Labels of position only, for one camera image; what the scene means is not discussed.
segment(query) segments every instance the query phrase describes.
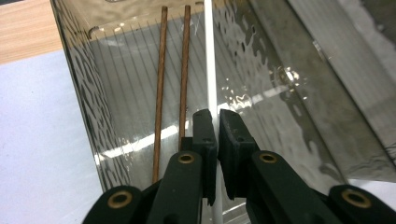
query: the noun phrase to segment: wooden table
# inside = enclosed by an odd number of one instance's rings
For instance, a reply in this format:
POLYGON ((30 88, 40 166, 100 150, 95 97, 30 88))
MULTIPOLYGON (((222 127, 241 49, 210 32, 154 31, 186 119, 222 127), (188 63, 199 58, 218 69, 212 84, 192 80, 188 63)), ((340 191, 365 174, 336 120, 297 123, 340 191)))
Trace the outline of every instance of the wooden table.
POLYGON ((62 49, 50 0, 0 6, 0 64, 62 49))

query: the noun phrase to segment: thin brown rod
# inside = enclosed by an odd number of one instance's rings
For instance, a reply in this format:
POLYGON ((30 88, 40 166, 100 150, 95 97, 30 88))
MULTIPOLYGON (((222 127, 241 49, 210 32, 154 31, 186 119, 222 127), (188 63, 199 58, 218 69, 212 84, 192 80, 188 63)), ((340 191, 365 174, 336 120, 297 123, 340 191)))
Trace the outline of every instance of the thin brown rod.
POLYGON ((163 74, 165 72, 166 25, 168 7, 163 7, 161 15, 160 56, 158 61, 157 101, 155 107, 154 159, 152 167, 152 183, 158 181, 161 151, 161 122, 163 119, 163 74))
POLYGON ((181 150, 181 138, 184 137, 186 128, 186 103, 187 103, 187 74, 189 70, 189 42, 190 42, 191 7, 184 8, 183 49, 181 54, 181 88, 180 110, 178 116, 178 150, 181 150))

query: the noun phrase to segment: clamp jaw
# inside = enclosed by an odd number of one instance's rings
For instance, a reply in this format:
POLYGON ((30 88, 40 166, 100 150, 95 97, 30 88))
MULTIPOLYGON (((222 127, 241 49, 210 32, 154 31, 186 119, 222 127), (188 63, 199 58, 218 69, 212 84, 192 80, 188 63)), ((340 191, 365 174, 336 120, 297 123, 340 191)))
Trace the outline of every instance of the clamp jaw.
MULTIPOLYGON (((210 112, 198 111, 193 137, 182 139, 161 181, 143 191, 110 189, 83 223, 201 223, 202 198, 216 200, 217 154, 210 112)), ((396 223, 396 213, 363 189, 336 186, 325 196, 309 188, 280 155, 261 151, 229 110, 220 111, 219 160, 228 197, 247 199, 251 223, 396 223)))

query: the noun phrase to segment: vertical line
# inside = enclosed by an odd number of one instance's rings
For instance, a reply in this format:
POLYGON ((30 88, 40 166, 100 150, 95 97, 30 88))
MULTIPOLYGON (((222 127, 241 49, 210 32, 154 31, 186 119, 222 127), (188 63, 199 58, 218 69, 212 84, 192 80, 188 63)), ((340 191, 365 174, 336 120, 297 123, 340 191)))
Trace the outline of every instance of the vertical line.
MULTIPOLYGON (((131 35, 132 35, 132 38, 134 39, 134 43, 135 43, 135 45, 137 46, 137 52, 139 52, 139 56, 140 56, 140 58, 143 60, 143 56, 142 56, 142 54, 141 54, 141 52, 140 52, 140 49, 139 49, 140 44, 137 42, 136 38, 134 37, 134 30, 132 29, 132 26, 131 26, 131 25, 130 25, 130 27, 131 27, 131 35)), ((121 30, 122 30, 122 33, 124 34, 125 43, 126 43, 126 46, 127 46, 128 50, 129 50, 129 53, 130 53, 130 56, 131 56, 131 61, 132 61, 133 68, 134 68, 135 74, 136 74, 136 76, 137 76, 137 79, 138 79, 138 81, 139 81, 139 85, 140 85, 140 87, 143 89, 143 88, 144 88, 144 85, 143 85, 144 83, 143 83, 143 81, 142 81, 141 78, 140 78, 139 72, 137 71, 136 62, 134 61, 134 55, 133 55, 133 52, 132 52, 132 50, 131 50, 131 47, 130 47, 130 45, 129 45, 129 43, 128 43, 128 42, 129 42, 129 41, 128 41, 128 38, 127 38, 126 34, 124 33, 123 28, 121 28, 121 30)), ((146 66, 144 66, 144 67, 145 67, 145 71, 146 71, 146 76, 149 76, 149 72, 148 72, 147 67, 146 67, 146 66)), ((132 87, 134 83, 133 83, 132 80, 130 79, 130 76, 128 76, 128 80, 129 80, 129 82, 131 83, 131 87, 132 87)), ((132 94, 133 94, 133 96, 134 96, 134 101, 135 101, 135 103, 136 103, 137 105, 139 105, 139 108, 143 108, 143 106, 142 106, 141 104, 139 104, 140 101, 136 98, 136 94, 134 94, 134 88, 131 88, 130 90, 132 91, 132 94)), ((146 95, 146 94, 143 94, 143 97, 144 97, 144 99, 145 99, 145 102, 148 102, 148 101, 149 101, 149 99, 147 98, 147 95, 146 95)), ((146 109, 149 110, 148 104, 143 104, 143 105, 145 105, 145 106, 146 106, 146 109)))
POLYGON ((181 138, 184 137, 186 130, 186 101, 187 101, 187 75, 189 70, 189 41, 190 41, 190 19, 191 7, 185 6, 184 9, 184 30, 183 30, 183 49, 181 59, 181 88, 180 88, 180 109, 178 118, 178 150, 180 150, 181 138))
MULTIPOLYGON (((139 31, 140 31, 140 33, 142 34, 143 41, 145 42, 145 46, 147 46, 147 48, 148 48, 148 56, 149 56, 149 58, 150 58, 152 67, 155 67, 155 62, 154 62, 154 60, 153 60, 153 58, 152 58, 152 56, 151 56, 151 50, 149 50, 149 43, 147 42, 146 37, 145 37, 145 34, 143 33, 143 28, 140 26, 140 23, 139 23, 139 22, 138 22, 137 24, 139 25, 139 31)), ((151 33, 151 37, 152 37, 152 39, 153 39, 153 41, 154 41, 155 38, 154 38, 154 35, 153 35, 152 32, 151 32, 151 28, 149 27, 149 23, 148 23, 148 30, 149 30, 149 32, 151 33)), ((136 38, 135 35, 134 35, 134 42, 137 43, 137 38, 136 38)), ((158 50, 157 44, 156 44, 155 42, 154 42, 154 46, 155 46, 155 49, 158 50)), ((138 51, 139 51, 140 57, 143 58, 140 49, 139 49, 138 51)), ((151 87, 151 89, 152 89, 152 91, 153 91, 154 88, 153 88, 153 86, 152 86, 152 84, 151 84, 152 81, 151 81, 151 78, 150 78, 150 76, 149 76, 149 70, 148 70, 148 67, 150 67, 150 65, 149 65, 149 63, 146 62, 146 61, 143 61, 143 63, 144 63, 145 68, 146 68, 146 72, 147 72, 147 75, 148 75, 150 87, 151 87)))
POLYGON ((157 100, 155 108, 155 137, 154 137, 154 160, 152 182, 158 181, 160 166, 160 148, 161 148, 161 122, 163 118, 163 74, 165 71, 165 49, 166 49, 166 24, 168 17, 168 8, 162 8, 161 15, 161 37, 160 37, 160 56, 158 61, 158 80, 157 80, 157 100))
MULTIPOLYGON (((141 31, 141 34, 142 34, 142 36, 143 36, 143 40, 145 41, 145 44, 146 44, 146 46, 148 46, 149 45, 149 43, 148 43, 148 41, 147 41, 147 36, 143 33, 143 29, 142 29, 142 27, 140 26, 140 23, 138 23, 138 25, 139 25, 139 29, 140 29, 140 31, 141 31)), ((148 30, 149 30, 149 33, 150 33, 150 36, 151 36, 151 38, 153 39, 153 45, 154 45, 154 47, 155 47, 155 49, 156 50, 159 50, 159 45, 157 44, 157 42, 155 42, 155 36, 154 36, 154 33, 152 32, 152 30, 154 29, 154 28, 150 28, 150 27, 158 27, 157 25, 149 25, 149 23, 147 22, 147 27, 148 27, 148 30)), ((151 63, 152 63, 152 67, 155 67, 155 62, 154 62, 154 60, 153 60, 153 56, 152 56, 152 54, 151 54, 151 50, 149 50, 148 49, 148 55, 149 55, 149 57, 150 57, 150 59, 151 59, 151 63)), ((164 107, 165 107, 165 109, 166 108, 168 108, 168 110, 167 111, 172 111, 172 109, 170 109, 170 105, 169 104, 165 104, 164 105, 164 107)))
MULTIPOLYGON (((106 70, 106 73, 108 73, 108 69, 107 69, 107 66, 106 66, 106 63, 105 63, 105 57, 104 57, 104 55, 103 55, 103 52, 102 52, 102 49, 101 49, 101 47, 100 47, 100 43, 99 43, 99 38, 97 37, 97 35, 95 34, 95 38, 96 38, 96 44, 97 44, 97 46, 98 46, 98 49, 99 49, 99 52, 100 52, 100 56, 101 56, 101 58, 102 58, 102 65, 104 66, 104 68, 105 68, 105 70, 106 70)), ((99 73, 99 69, 98 69, 98 76, 100 77, 100 78, 102 78, 102 76, 101 76, 101 74, 99 73)), ((110 83, 110 81, 108 81, 108 83, 109 83, 109 88, 110 88, 110 90, 111 90, 111 92, 112 92, 112 94, 114 95, 114 91, 113 91, 113 89, 111 88, 111 83, 110 83)), ((96 148, 96 153, 98 154, 98 155, 100 155, 101 154, 101 152, 100 151, 98 151, 98 148, 97 147, 95 147, 96 148)), ((100 175, 101 176, 103 176, 103 179, 104 179, 104 188, 105 189, 111 189, 112 188, 112 181, 111 181, 111 178, 108 176, 108 173, 106 172, 106 168, 104 168, 103 166, 102 166, 102 163, 104 163, 105 165, 107 165, 107 161, 99 161, 100 163, 100 165, 99 165, 99 169, 100 169, 100 175)))
MULTIPOLYGON (((212 114, 212 123, 215 130, 216 141, 219 141, 218 95, 216 85, 215 41, 213 35, 212 0, 204 1, 205 7, 205 51, 206 51, 206 76, 207 76, 207 104, 212 114)), ((219 161, 216 166, 216 200, 212 207, 213 222, 223 223, 222 195, 221 195, 221 169, 219 161)))
POLYGON ((110 53, 111 62, 113 63, 114 71, 116 72, 113 76, 115 76, 115 77, 117 78, 118 82, 120 83, 120 91, 121 91, 121 94, 122 94, 122 98, 124 99, 124 102, 126 102, 125 90, 124 90, 124 88, 123 88, 122 85, 121 85, 122 82, 120 81, 120 72, 119 72, 120 68, 116 65, 116 61, 115 61, 116 57, 114 56, 113 51, 111 50, 111 47, 110 47, 110 45, 108 44, 110 41, 108 40, 108 37, 107 37, 107 35, 106 35, 106 32, 104 32, 104 35, 105 35, 105 39, 106 39, 107 50, 108 50, 108 52, 110 53))
MULTIPOLYGON (((158 29, 159 29, 159 31, 161 31, 161 27, 160 26, 158 26, 158 22, 156 22, 156 24, 157 24, 157 27, 158 27, 158 29)), ((175 44, 175 40, 174 40, 174 38, 172 37, 172 32, 170 32, 169 33, 169 35, 170 35, 170 40, 172 41, 172 43, 173 43, 173 46, 175 46, 176 44, 175 44)), ((165 74, 169 74, 169 73, 171 73, 171 74, 175 74, 176 72, 177 72, 177 70, 176 70, 176 66, 175 66, 175 62, 174 62, 174 56, 171 54, 171 52, 170 52, 170 50, 167 50, 166 52, 165 52, 167 55, 169 55, 168 57, 169 57, 169 60, 170 60, 170 64, 172 64, 172 68, 173 68, 173 70, 174 71, 172 71, 172 69, 168 69, 166 72, 165 72, 165 74)), ((172 91, 172 95, 170 95, 170 97, 171 97, 171 99, 175 99, 176 98, 176 96, 177 96, 177 94, 175 93, 175 87, 174 87, 174 84, 175 84, 175 82, 173 82, 172 81, 172 79, 166 79, 166 81, 167 82, 169 82, 169 86, 171 87, 170 88, 170 91, 172 91)))
MULTIPOLYGON (((115 62, 115 60, 114 60, 115 57, 114 57, 114 55, 113 55, 113 52, 111 51, 111 48, 110 48, 110 46, 108 45, 108 42, 109 42, 109 41, 108 41, 106 32, 104 32, 104 35, 105 35, 105 40, 106 40, 107 49, 108 49, 108 52, 110 53, 111 62, 113 63, 114 70, 115 70, 115 72, 116 72, 115 76, 117 77, 117 79, 118 79, 119 82, 120 82, 120 73, 119 73, 119 69, 118 69, 117 66, 116 66, 116 62, 115 62)), ((108 76, 109 76, 108 71, 107 71, 107 73, 106 73, 106 76, 107 76, 107 78, 108 78, 108 81, 109 81, 109 83, 110 83, 110 88, 111 88, 111 81, 110 81, 110 78, 108 77, 108 76)), ((126 98, 125 98, 125 91, 123 90, 122 86, 120 86, 120 89, 121 89, 121 92, 123 93, 123 98, 124 98, 124 100, 126 100, 126 98)), ((119 166, 117 166, 117 164, 114 164, 115 172, 112 172, 114 181, 112 181, 111 184, 113 184, 113 182, 115 182, 115 181, 117 181, 117 180, 122 179, 122 176, 121 176, 121 175, 116 175, 116 174, 121 174, 122 168, 120 167, 120 162, 119 162, 117 159, 114 159, 113 161, 116 161, 115 163, 117 163, 119 166)))
MULTIPOLYGON (((122 30, 122 35, 123 35, 124 38, 125 38, 126 46, 127 46, 127 48, 128 48, 128 51, 130 52, 131 59, 132 59, 133 64, 134 64, 134 60, 133 60, 133 57, 132 57, 132 53, 131 53, 131 51, 130 51, 130 49, 129 49, 128 40, 127 40, 127 38, 126 38, 126 35, 125 35, 125 33, 124 33, 122 27, 121 27, 121 30, 122 30)), ((117 35, 116 35, 116 33, 114 33, 114 31, 113 31, 113 34, 114 34, 114 39, 116 40, 116 43, 117 43, 117 49, 119 50, 119 53, 120 53, 120 57, 121 57, 121 61, 122 61, 122 66, 123 66, 123 68, 124 68, 124 70, 125 70, 125 76, 127 77, 128 82, 130 83, 130 86, 132 86, 132 85, 133 85, 133 82, 132 82, 132 80, 131 80, 131 78, 130 78, 130 76, 129 76, 129 74, 128 74, 128 68, 127 68, 127 65, 126 65, 126 62, 125 62, 125 57, 122 55, 120 43, 119 43, 119 41, 117 40, 117 35)), ((126 97, 126 95, 130 95, 130 94, 128 94, 128 93, 123 89, 123 87, 122 87, 123 81, 121 80, 120 74, 119 74, 119 73, 118 73, 117 77, 118 77, 118 79, 119 79, 119 83, 120 83, 120 87, 121 87, 121 89, 122 89, 122 92, 124 93, 123 95, 124 95, 126 107, 127 107, 128 110, 131 112, 130 115, 131 115, 131 116, 134 116, 134 114, 133 114, 134 111, 133 111, 133 110, 131 109, 131 107, 130 107, 131 104, 128 104, 130 101, 128 101, 128 100, 127 100, 127 97, 126 97)), ((138 104, 138 101, 137 101, 137 99, 136 99, 136 96, 135 96, 134 94, 132 94, 132 95, 134 96, 134 101, 138 104)))
MULTIPOLYGON (((107 64, 106 64, 106 60, 105 60, 105 56, 104 56, 104 53, 102 52, 102 48, 101 48, 101 46, 100 46, 100 43, 99 43, 99 38, 96 36, 96 34, 95 34, 95 38, 96 38, 96 44, 97 44, 97 46, 98 46, 98 49, 99 49, 99 52, 100 52, 100 56, 101 56, 101 58, 102 58, 102 62, 101 63, 99 63, 99 64, 101 64, 104 68, 105 68, 105 71, 106 71, 106 73, 103 75, 103 74, 101 74, 99 71, 101 71, 100 69, 98 69, 98 75, 99 75, 99 77, 101 78, 101 79, 103 79, 103 77, 106 77, 107 78, 107 82, 108 82, 108 86, 109 86, 109 88, 110 88, 110 91, 111 91, 111 93, 113 94, 113 96, 115 96, 115 94, 116 93, 114 93, 114 90, 113 90, 113 88, 112 88, 112 86, 111 86, 111 81, 110 81, 110 78, 108 77, 108 74, 110 74, 110 72, 109 72, 109 70, 108 70, 108 68, 107 68, 107 64)), ((115 105, 115 107, 116 107, 116 109, 117 110, 120 110, 120 107, 119 107, 119 105, 118 105, 118 101, 114 101, 114 105, 115 105)))
MULTIPOLYGON (((200 34, 205 35, 205 30, 203 29, 202 32, 200 32, 200 34)), ((197 62, 197 63, 192 63, 192 64, 191 64, 191 67, 192 67, 193 72, 196 74, 195 77, 198 78, 198 80, 196 80, 196 81, 194 82, 194 83, 196 83, 195 86, 198 87, 198 92, 203 92, 204 89, 206 89, 206 86, 203 87, 204 80, 202 80, 201 78, 199 78, 197 75, 198 75, 198 74, 202 74, 202 73, 205 72, 205 67, 204 67, 204 62, 203 62, 203 60, 204 60, 205 58, 202 57, 202 55, 200 55, 200 54, 198 53, 198 50, 196 49, 195 45, 201 44, 201 49, 205 49, 205 46, 204 46, 204 44, 202 44, 202 38, 201 38, 200 36, 198 36, 197 34, 195 34, 194 40, 195 40, 195 41, 191 41, 191 47, 192 47, 192 54, 191 54, 191 55, 194 54, 194 55, 196 56, 196 58, 197 58, 197 61, 196 61, 196 62, 197 62)), ((206 103, 204 103, 203 105, 198 105, 198 108, 202 108, 203 106, 204 106, 204 107, 207 107, 206 103)))
MULTIPOLYGON (((194 49, 194 45, 193 45, 193 43, 194 43, 194 41, 191 41, 191 44, 189 45, 189 49, 190 49, 190 46, 192 47, 192 49, 194 49)), ((195 55, 197 55, 197 58, 199 59, 200 57, 198 56, 198 54, 196 53, 196 51, 192 51, 192 52, 195 52, 195 55)), ((195 69, 195 66, 194 66, 194 63, 191 63, 191 69, 192 69, 192 73, 191 74, 199 74, 199 73, 197 73, 197 71, 196 71, 196 69, 195 69)), ((202 87, 201 87, 201 85, 200 85, 200 83, 199 82, 195 82, 195 83, 191 83, 191 79, 188 79, 187 80, 187 82, 188 82, 188 85, 189 85, 189 83, 190 83, 190 86, 191 86, 191 92, 192 92, 192 95, 193 96, 197 96, 197 93, 196 93, 196 90, 194 89, 194 85, 195 86, 197 86, 198 87, 198 89, 199 89, 199 91, 198 92, 202 92, 202 87)), ((200 101, 198 101, 198 100, 195 100, 194 101, 194 104, 198 107, 198 108, 201 108, 202 106, 199 104, 200 103, 200 101)))

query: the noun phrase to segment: brass insert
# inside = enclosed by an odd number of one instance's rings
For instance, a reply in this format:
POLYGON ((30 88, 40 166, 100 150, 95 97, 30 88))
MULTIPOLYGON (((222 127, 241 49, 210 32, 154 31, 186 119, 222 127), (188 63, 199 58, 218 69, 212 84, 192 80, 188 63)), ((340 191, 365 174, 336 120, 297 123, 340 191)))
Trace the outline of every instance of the brass insert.
POLYGON ((369 208, 372 205, 370 199, 353 189, 346 189, 341 195, 345 201, 359 208, 369 208))
POLYGON ((107 205, 111 208, 118 209, 125 207, 132 201, 132 194, 126 190, 115 192, 107 201, 107 205))
POLYGON ((186 153, 186 154, 179 156, 178 161, 180 163, 188 164, 188 163, 192 163, 194 161, 194 157, 191 154, 186 153))
POLYGON ((277 157, 270 153, 262 153, 260 154, 260 160, 268 163, 276 163, 277 157))

